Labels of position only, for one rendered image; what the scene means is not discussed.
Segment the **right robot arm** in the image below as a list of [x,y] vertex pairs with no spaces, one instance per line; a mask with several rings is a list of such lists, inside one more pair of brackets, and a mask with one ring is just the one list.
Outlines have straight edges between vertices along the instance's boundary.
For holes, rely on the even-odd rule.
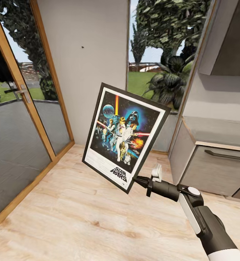
[[209,261],[240,261],[239,249],[227,234],[220,218],[204,206],[199,190],[163,181],[161,171],[161,165],[155,164],[151,178],[137,176],[132,177],[132,180],[147,188],[148,197],[154,192],[175,202],[179,200],[195,235],[201,240]]

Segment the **poster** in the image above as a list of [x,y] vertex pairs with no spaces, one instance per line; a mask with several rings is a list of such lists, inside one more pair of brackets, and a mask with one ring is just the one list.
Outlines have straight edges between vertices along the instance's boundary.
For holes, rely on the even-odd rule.
[[102,82],[82,162],[129,194],[171,109]]

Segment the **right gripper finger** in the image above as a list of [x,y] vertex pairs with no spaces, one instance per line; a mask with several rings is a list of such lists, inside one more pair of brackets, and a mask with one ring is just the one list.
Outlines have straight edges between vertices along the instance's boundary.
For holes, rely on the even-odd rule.
[[137,182],[139,185],[141,185],[144,188],[148,188],[148,185],[149,185],[149,182],[150,182],[150,178],[148,179],[148,181],[145,181],[145,180],[142,180],[142,179],[139,179],[139,178],[132,177],[132,180]]
[[137,176],[137,178],[148,181],[149,177]]

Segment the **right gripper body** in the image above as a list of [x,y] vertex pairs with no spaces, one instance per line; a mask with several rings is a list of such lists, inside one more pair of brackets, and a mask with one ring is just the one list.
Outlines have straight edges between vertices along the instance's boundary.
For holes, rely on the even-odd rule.
[[161,180],[161,182],[152,181],[152,180],[153,180],[153,176],[151,175],[146,196],[150,197],[151,192],[154,192],[160,196],[167,198],[170,183],[163,180]]

